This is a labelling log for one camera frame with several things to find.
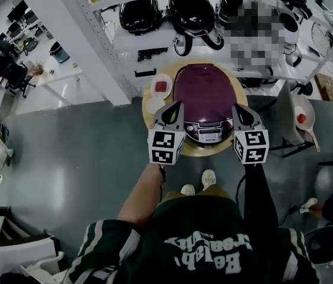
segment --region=dried plant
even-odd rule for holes
[[[33,76],[41,76],[44,72],[44,64],[41,61],[36,61],[35,66],[31,69]]]

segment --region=khaki shorts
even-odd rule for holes
[[[176,199],[176,198],[182,198],[186,195],[180,193],[180,192],[168,192],[166,196],[162,199],[161,203],[164,203],[168,200]],[[220,186],[217,184],[211,185],[209,188],[207,188],[205,191],[198,192],[196,196],[222,196],[223,198],[231,199],[231,197],[228,195],[228,193],[223,190]]]

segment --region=white frying pan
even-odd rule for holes
[[[312,104],[309,103],[308,99],[302,95],[292,94],[292,101],[294,103],[295,109],[296,126],[301,130],[307,131],[307,133],[312,136],[317,151],[320,151],[319,143],[316,139],[315,133],[313,132],[313,125],[315,123],[315,111],[313,110]],[[306,120],[303,123],[299,123],[297,120],[297,117],[300,114],[304,114],[306,116]]]

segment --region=purple rice cooker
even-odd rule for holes
[[[175,78],[173,99],[185,105],[186,134],[198,144],[216,144],[233,131],[236,94],[228,76],[213,64],[189,64]]]

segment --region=potted plant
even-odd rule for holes
[[[41,61],[36,61],[36,64],[30,70],[32,76],[47,76],[47,72],[44,70],[44,64]]]

